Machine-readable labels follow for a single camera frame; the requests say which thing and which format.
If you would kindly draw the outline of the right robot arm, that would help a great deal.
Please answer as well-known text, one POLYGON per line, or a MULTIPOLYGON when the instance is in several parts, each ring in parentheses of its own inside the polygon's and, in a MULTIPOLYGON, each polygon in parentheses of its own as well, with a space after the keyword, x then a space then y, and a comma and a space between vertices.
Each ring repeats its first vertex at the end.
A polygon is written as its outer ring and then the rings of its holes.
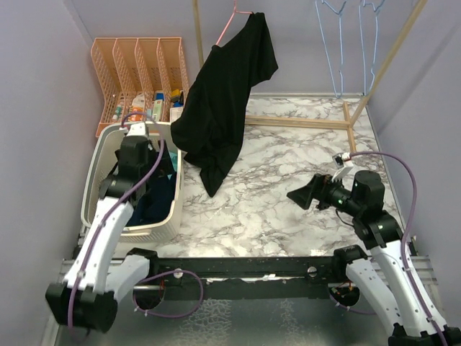
POLYGON ((385 186, 380 175, 362 170, 351 190, 330 175, 315 174, 287 197, 304 210, 330 207, 352 217, 364 243, 334 251, 331 274, 355 284, 388 334, 389 345, 459 345, 460 329, 450 327, 433 304, 403 243, 398 222, 383 208, 385 186))

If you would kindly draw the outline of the black t shirt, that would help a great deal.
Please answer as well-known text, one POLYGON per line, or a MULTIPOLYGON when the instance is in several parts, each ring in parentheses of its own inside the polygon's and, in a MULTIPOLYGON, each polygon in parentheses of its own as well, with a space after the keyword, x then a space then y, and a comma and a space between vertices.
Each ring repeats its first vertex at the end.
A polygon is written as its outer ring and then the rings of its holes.
POLYGON ((185 161, 200 168, 210 197, 219 190, 243 145, 252 87, 268 81, 278 64, 264 13, 249 15, 224 46, 214 45, 189 89, 171 137, 185 161))

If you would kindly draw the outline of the light blue wire hanger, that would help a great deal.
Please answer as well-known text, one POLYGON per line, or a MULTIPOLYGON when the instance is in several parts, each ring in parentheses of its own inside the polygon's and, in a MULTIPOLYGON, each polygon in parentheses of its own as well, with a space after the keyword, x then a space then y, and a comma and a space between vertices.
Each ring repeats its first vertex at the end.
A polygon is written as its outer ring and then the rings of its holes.
POLYGON ((363 68, 363 95, 368 96, 375 85, 377 72, 375 71, 377 61, 377 51, 380 38, 380 13, 386 0, 382 1, 360 1, 358 6, 359 38, 362 50, 363 68), (372 15, 374 34, 372 36, 372 46, 367 43, 367 33, 365 29, 365 12, 369 11, 372 15))

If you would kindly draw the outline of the navy blue t shirt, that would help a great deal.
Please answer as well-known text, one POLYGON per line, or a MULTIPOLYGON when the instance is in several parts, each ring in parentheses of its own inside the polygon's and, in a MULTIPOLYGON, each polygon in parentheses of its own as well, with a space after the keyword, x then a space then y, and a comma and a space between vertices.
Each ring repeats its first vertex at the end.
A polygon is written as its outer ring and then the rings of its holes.
POLYGON ((159 223, 166 219, 176 192, 176 172, 168 146, 165 146, 160 164, 148 180, 146 193, 135 207, 127 227, 159 223))

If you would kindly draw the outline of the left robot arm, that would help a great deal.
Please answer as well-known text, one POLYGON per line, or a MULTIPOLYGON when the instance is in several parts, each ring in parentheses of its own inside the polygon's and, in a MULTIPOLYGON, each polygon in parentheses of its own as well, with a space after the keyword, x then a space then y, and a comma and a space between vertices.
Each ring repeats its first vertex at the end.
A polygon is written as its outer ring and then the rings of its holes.
POLYGON ((164 139, 155 150, 147 135, 125 136, 119 159, 133 150, 135 169, 118 194, 110 192, 97 202, 97 214, 79 255, 59 283, 51 283, 45 300, 55 321, 69 329, 81 327, 107 332, 113 325, 121 300, 139 282, 154 283, 159 274, 153 262, 156 253, 135 248, 122 264, 111 270, 112 255, 139 201, 136 193, 145 188, 162 158, 169 155, 164 139))

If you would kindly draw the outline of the pink hanger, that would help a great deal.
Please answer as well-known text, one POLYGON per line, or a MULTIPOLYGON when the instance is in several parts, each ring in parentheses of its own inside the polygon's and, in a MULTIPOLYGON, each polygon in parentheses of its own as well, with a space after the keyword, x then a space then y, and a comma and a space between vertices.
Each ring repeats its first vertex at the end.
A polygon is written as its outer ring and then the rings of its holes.
POLYGON ((232 9, 232 13, 227 21, 227 23, 225 24, 220 36, 218 37, 215 45, 219 45, 223 39, 223 37, 225 36, 228 28, 230 27, 234 17, 237 15, 237 14, 243 14, 243 15, 250 15, 250 14, 253 14, 253 12, 249 12, 249 11, 241 11, 238 9, 238 1, 237 0, 233 0, 233 9, 232 9))

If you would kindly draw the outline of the teal t shirt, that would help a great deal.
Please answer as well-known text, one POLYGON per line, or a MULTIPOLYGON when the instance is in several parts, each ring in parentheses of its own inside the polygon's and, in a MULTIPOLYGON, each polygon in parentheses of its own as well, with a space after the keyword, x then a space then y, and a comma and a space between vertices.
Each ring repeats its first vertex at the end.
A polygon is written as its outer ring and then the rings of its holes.
POLYGON ((178 169, 178 155, 172 151, 169 152, 170 160, 173 166, 174 171, 176 172, 178 169))

